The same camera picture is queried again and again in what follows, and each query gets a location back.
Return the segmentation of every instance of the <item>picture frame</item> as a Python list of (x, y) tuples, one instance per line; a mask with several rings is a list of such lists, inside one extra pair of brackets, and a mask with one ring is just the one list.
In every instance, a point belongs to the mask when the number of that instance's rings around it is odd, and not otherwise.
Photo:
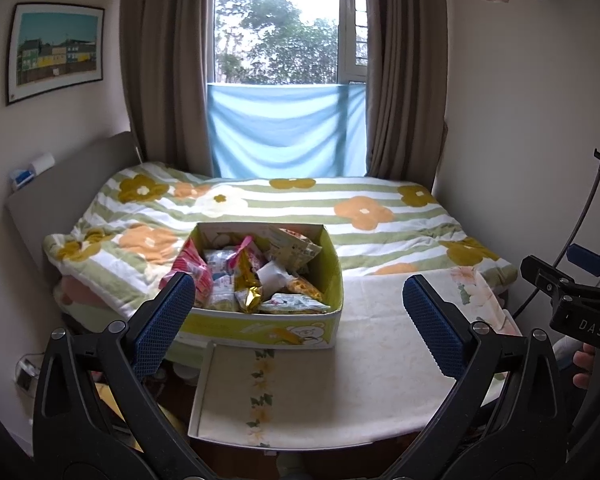
[(6, 104), (101, 81), (103, 30), (101, 7), (16, 4), (7, 55)]

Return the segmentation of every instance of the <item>screw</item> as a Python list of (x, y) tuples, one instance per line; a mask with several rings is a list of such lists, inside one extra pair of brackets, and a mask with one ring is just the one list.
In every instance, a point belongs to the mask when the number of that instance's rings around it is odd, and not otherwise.
[(51, 333), (51, 339), (62, 339), (65, 334), (66, 334), (66, 330), (64, 330), (64, 328), (62, 328), (62, 327), (56, 328)]
[(538, 339), (538, 341), (546, 341), (546, 332), (544, 330), (540, 330), (539, 328), (536, 328), (533, 331), (534, 337), (536, 339)]
[(476, 321), (474, 323), (474, 332), (477, 334), (485, 335), (489, 333), (489, 330), (491, 330), (491, 327), (483, 321)]
[(109, 330), (109, 332), (111, 332), (112, 334), (117, 334), (119, 332), (122, 332), (125, 329), (125, 326), (126, 324), (124, 321), (112, 321), (111, 323), (109, 323), (107, 330)]

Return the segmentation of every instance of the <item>hand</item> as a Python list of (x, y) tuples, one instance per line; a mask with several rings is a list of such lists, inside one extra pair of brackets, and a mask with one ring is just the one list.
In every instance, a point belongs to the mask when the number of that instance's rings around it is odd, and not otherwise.
[(573, 376), (573, 384), (578, 388), (586, 390), (589, 387), (589, 380), (591, 379), (591, 372), (593, 371), (593, 358), (596, 355), (596, 348), (590, 344), (584, 343), (582, 345), (582, 351), (576, 352), (573, 355), (573, 364), (580, 368), (584, 368), (587, 373), (575, 374)]

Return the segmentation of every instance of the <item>cardboard box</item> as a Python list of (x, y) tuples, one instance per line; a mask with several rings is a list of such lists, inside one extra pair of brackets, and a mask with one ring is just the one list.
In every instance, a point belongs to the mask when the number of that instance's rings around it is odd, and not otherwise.
[(324, 295), (331, 307), (328, 314), (244, 314), (195, 308), (187, 316), (176, 340), (199, 346), (213, 341), (248, 348), (315, 349), (335, 345), (342, 312), (342, 272), (333, 243), (323, 225), (272, 222), (201, 222), (193, 232), (200, 255), (205, 249), (237, 245), (246, 235), (253, 235), (261, 250), (266, 251), (269, 227), (298, 232), (322, 247), (308, 263), (307, 278)]

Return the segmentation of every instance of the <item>gray headboard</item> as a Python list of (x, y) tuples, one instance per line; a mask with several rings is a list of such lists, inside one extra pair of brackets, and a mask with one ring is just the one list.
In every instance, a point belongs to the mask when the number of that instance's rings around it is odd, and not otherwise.
[(97, 140), (8, 197), (6, 207), (50, 288), (59, 273), (46, 259), (44, 237), (71, 231), (109, 177), (138, 161), (133, 135), (123, 132)]

